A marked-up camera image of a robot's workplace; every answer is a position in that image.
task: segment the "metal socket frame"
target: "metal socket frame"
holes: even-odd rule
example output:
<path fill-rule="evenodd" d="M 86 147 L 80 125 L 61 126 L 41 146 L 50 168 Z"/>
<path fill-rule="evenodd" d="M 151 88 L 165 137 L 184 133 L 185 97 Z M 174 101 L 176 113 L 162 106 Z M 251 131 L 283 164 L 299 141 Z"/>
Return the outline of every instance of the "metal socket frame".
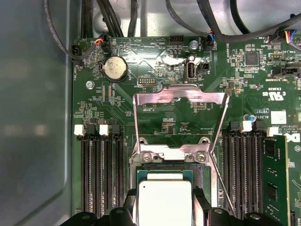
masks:
<path fill-rule="evenodd" d="M 182 145 L 180 148 L 169 148 L 167 145 L 148 145 L 147 142 L 140 144 L 143 140 L 139 137 L 139 123 L 137 116 L 137 106 L 143 104 L 168 104 L 171 103 L 174 98 L 187 98 L 191 103 L 216 103 L 222 106 L 220 115 L 218 116 L 218 121 L 213 133 L 213 141 L 209 144 L 197 144 L 197 145 Z M 232 207 L 230 198 L 226 192 L 225 185 L 222 181 L 222 177 L 219 173 L 218 166 L 216 163 L 216 158 L 214 155 L 214 147 L 217 143 L 218 136 L 222 129 L 222 123 L 228 108 L 229 96 L 223 92 L 214 93 L 204 93 L 195 84 L 177 84 L 170 85 L 166 89 L 162 89 L 159 93 L 137 93 L 133 96 L 133 106 L 134 106 L 134 119 L 135 119 L 135 132 L 136 132 L 136 142 L 132 157 L 130 158 L 131 172 L 135 172 L 136 166 L 141 164 L 146 164 L 149 162 L 161 162 L 162 159 L 168 161 L 172 160 L 183 160 L 185 162 L 199 162 L 206 164 L 211 167 L 211 205 L 217 206 L 217 177 L 221 182 L 221 186 L 224 190 L 227 202 Z M 202 158 L 201 161 L 197 161 L 197 155 L 204 154 L 204 156 L 209 156 L 209 158 Z M 143 160 L 143 155 L 147 154 L 147 158 Z M 131 187 L 135 187 L 133 181 L 135 181 L 135 175 L 130 175 Z"/>

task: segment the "ram slot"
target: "ram slot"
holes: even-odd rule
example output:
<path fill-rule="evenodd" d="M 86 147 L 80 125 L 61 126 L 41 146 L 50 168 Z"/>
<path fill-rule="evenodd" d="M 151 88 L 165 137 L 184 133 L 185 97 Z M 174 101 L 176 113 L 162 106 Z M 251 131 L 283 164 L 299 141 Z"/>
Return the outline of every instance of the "ram slot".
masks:
<path fill-rule="evenodd" d="M 247 200 L 247 180 L 246 180 L 246 138 L 241 134 L 240 139 L 240 156 L 239 156 L 239 167 L 240 167 L 240 215 L 239 218 L 243 219 L 244 214 L 246 213 L 246 200 Z"/>
<path fill-rule="evenodd" d="M 81 210 L 93 211 L 91 209 L 92 201 L 90 200 L 91 194 L 91 152 L 89 146 L 89 139 L 81 141 Z"/>
<path fill-rule="evenodd" d="M 252 212 L 253 210 L 253 183 L 256 177 L 253 177 L 253 171 L 255 171 L 255 165 L 252 163 L 252 158 L 254 156 L 254 149 L 252 147 L 252 139 L 250 133 L 244 133 L 243 143 L 245 147 L 245 184 L 246 184 L 246 208 L 244 213 Z"/>
<path fill-rule="evenodd" d="M 255 145 L 255 137 L 254 135 L 252 134 L 252 136 L 250 137 L 250 146 L 251 146 L 251 152 L 250 152 L 250 155 L 249 155 L 249 158 L 251 159 L 250 162 L 251 162 L 251 190 L 252 190 L 252 196 L 250 196 L 251 200 L 252 201 L 252 209 L 249 210 L 249 212 L 258 212 L 258 188 L 257 188 L 257 185 L 258 185 L 258 178 L 257 178 L 257 175 L 258 175 L 258 167 L 257 167 L 257 152 L 258 152 L 258 148 L 256 147 Z"/>
<path fill-rule="evenodd" d="M 243 179 L 243 168 L 241 165 L 241 162 L 243 160 L 242 158 L 242 152 L 241 152 L 241 138 L 237 135 L 233 135 L 233 147 L 234 147 L 234 164 L 235 164 L 235 206 L 236 206 L 236 215 L 238 218 L 241 218 L 243 215 L 242 212 L 242 201 L 244 199 L 244 191 L 242 188 L 242 183 L 244 181 Z"/>
<path fill-rule="evenodd" d="M 263 132 L 255 133 L 254 143 L 256 147 L 256 191 L 257 191 L 257 203 L 258 212 L 263 211 L 263 193 L 262 193 L 262 155 L 263 155 L 263 138 L 266 134 Z"/>
<path fill-rule="evenodd" d="M 112 200 L 113 200 L 113 173 L 112 173 L 112 139 L 111 135 L 108 140 L 103 141 L 104 147 L 104 174 L 103 174 L 103 182 L 104 182 L 104 211 L 112 208 Z"/>
<path fill-rule="evenodd" d="M 113 139 L 113 152 L 115 159 L 115 174 L 116 181 L 114 186 L 116 203 L 115 205 L 122 206 L 124 201 L 124 149 L 123 137 L 115 135 Z"/>
<path fill-rule="evenodd" d="M 231 192 L 231 178 L 229 177 L 229 138 L 224 136 L 222 138 L 222 178 L 225 184 L 226 191 L 230 197 L 230 200 L 233 202 L 232 192 Z"/>
<path fill-rule="evenodd" d="M 239 137 L 235 132 L 223 132 L 223 178 L 226 186 L 226 191 L 233 203 L 234 209 L 237 212 L 240 208 L 239 168 L 237 167 L 237 148 L 239 148 Z M 229 209 L 229 206 L 224 202 L 224 208 Z"/>
<path fill-rule="evenodd" d="M 93 152 L 93 162 L 94 162 L 94 213 L 100 218 L 102 213 L 102 146 L 101 140 L 95 141 L 95 148 Z"/>

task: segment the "gray plastic panel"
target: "gray plastic panel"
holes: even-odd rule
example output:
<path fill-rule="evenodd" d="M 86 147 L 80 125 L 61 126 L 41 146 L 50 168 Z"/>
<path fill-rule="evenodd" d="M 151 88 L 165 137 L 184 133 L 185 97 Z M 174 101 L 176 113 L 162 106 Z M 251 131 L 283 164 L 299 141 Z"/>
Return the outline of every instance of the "gray plastic panel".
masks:
<path fill-rule="evenodd" d="M 66 43 L 79 3 L 50 2 Z M 0 225 L 58 225 L 71 214 L 71 71 L 43 0 L 1 1 L 0 27 Z"/>

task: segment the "black cable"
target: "black cable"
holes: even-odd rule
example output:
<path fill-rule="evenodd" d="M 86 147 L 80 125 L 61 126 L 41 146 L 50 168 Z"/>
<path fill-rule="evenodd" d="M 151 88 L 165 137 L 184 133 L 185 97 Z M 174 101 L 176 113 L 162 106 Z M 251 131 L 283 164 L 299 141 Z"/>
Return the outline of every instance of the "black cable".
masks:
<path fill-rule="evenodd" d="M 192 33 L 195 33 L 197 35 L 203 36 L 203 37 L 207 37 L 208 34 L 206 32 L 201 32 L 191 26 L 189 26 L 188 24 L 186 24 L 180 17 L 179 15 L 177 15 L 177 13 L 175 12 L 174 8 L 172 7 L 170 0 L 165 0 L 166 3 L 166 8 L 170 14 L 170 16 L 174 19 L 174 21 L 176 21 L 180 26 L 186 28 L 188 31 L 191 31 Z"/>
<path fill-rule="evenodd" d="M 87 38 L 93 38 L 93 2 L 92 0 L 82 0 L 86 2 L 86 34 Z"/>
<path fill-rule="evenodd" d="M 118 37 L 124 37 L 123 32 L 122 32 L 121 27 L 120 27 L 120 24 L 119 24 L 119 21 L 117 19 L 117 16 L 115 14 L 115 11 L 114 11 L 110 1 L 109 0 L 102 0 L 102 1 L 103 1 L 104 6 L 106 7 L 106 9 L 109 13 L 109 16 L 112 20 L 112 23 L 113 23 L 114 27 L 115 27 L 115 31 L 116 31 L 117 36 Z"/>
<path fill-rule="evenodd" d="M 209 0 L 197 0 L 199 9 L 201 10 L 207 24 L 209 25 L 210 29 L 215 34 L 216 38 L 220 41 L 224 42 L 241 42 L 241 41 L 248 41 L 252 40 L 261 36 L 268 36 L 271 34 L 274 34 L 278 30 L 283 30 L 289 26 L 292 26 L 296 22 L 301 20 L 301 13 L 293 16 L 292 18 L 285 20 L 282 23 L 279 23 L 275 26 L 272 26 L 267 29 L 263 29 L 261 31 L 252 32 L 249 34 L 242 34 L 242 35 L 225 35 L 222 34 L 220 28 L 218 27 L 218 24 L 215 20 L 214 14 L 212 12 Z"/>
<path fill-rule="evenodd" d="M 231 11 L 231 15 L 234 20 L 234 23 L 236 24 L 236 26 L 240 30 L 240 32 L 242 32 L 243 34 L 250 33 L 250 31 L 247 29 L 244 22 L 241 20 L 241 18 L 239 16 L 237 0 L 230 0 L 230 11 Z"/>
<path fill-rule="evenodd" d="M 68 56 L 70 56 L 71 58 L 75 59 L 75 60 L 82 60 L 84 58 L 86 58 L 87 56 L 89 56 L 93 50 L 96 48 L 95 44 L 92 44 L 92 46 L 85 52 L 85 54 L 81 55 L 81 56 L 77 56 L 72 54 L 71 52 L 69 52 L 66 47 L 62 44 L 62 41 L 60 40 L 60 38 L 58 37 L 56 31 L 55 31 L 55 27 L 53 25 L 52 19 L 51 19 L 51 15 L 50 15 L 50 10 L 49 10 L 49 2 L 48 0 L 44 0 L 44 12 L 46 14 L 46 19 L 47 19 L 47 23 L 50 29 L 50 32 L 53 36 L 53 38 L 55 39 L 56 43 L 58 44 L 59 48 Z"/>
<path fill-rule="evenodd" d="M 109 14 L 108 14 L 108 11 L 107 11 L 106 7 L 104 6 L 103 1 L 102 0 L 97 0 L 97 3 L 99 5 L 100 11 L 102 12 L 103 20 L 104 20 L 104 22 L 106 23 L 106 25 L 108 27 L 110 36 L 111 37 L 117 37 L 117 35 L 115 33 L 115 29 L 114 29 L 113 23 L 111 21 L 111 18 L 110 18 Z"/>
<path fill-rule="evenodd" d="M 138 18 L 138 1 L 131 0 L 131 20 L 127 31 L 128 37 L 135 36 L 137 18 Z"/>
<path fill-rule="evenodd" d="M 81 1 L 81 15 L 80 15 L 80 38 L 81 39 L 84 39 L 87 37 L 85 12 L 86 12 L 86 1 L 82 0 Z"/>
<path fill-rule="evenodd" d="M 298 46 L 297 44 L 295 44 L 295 43 L 293 43 L 293 42 L 289 43 L 289 45 L 290 45 L 291 47 L 293 47 L 293 48 L 295 48 L 295 49 L 301 51 L 301 46 Z"/>

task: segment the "white slot latch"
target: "white slot latch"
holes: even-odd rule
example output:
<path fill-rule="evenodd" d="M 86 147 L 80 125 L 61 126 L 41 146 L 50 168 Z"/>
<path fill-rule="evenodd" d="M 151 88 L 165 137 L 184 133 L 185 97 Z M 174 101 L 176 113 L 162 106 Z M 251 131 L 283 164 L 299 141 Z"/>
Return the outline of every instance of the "white slot latch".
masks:
<path fill-rule="evenodd" d="M 242 121 L 240 124 L 239 130 L 241 133 L 252 131 L 252 122 L 251 121 Z"/>
<path fill-rule="evenodd" d="M 267 136 L 273 137 L 274 135 L 279 134 L 279 127 L 268 127 Z"/>
<path fill-rule="evenodd" d="M 99 134 L 101 136 L 109 135 L 109 126 L 108 125 L 99 125 Z"/>
<path fill-rule="evenodd" d="M 74 135 L 83 137 L 85 133 L 84 125 L 74 125 Z"/>

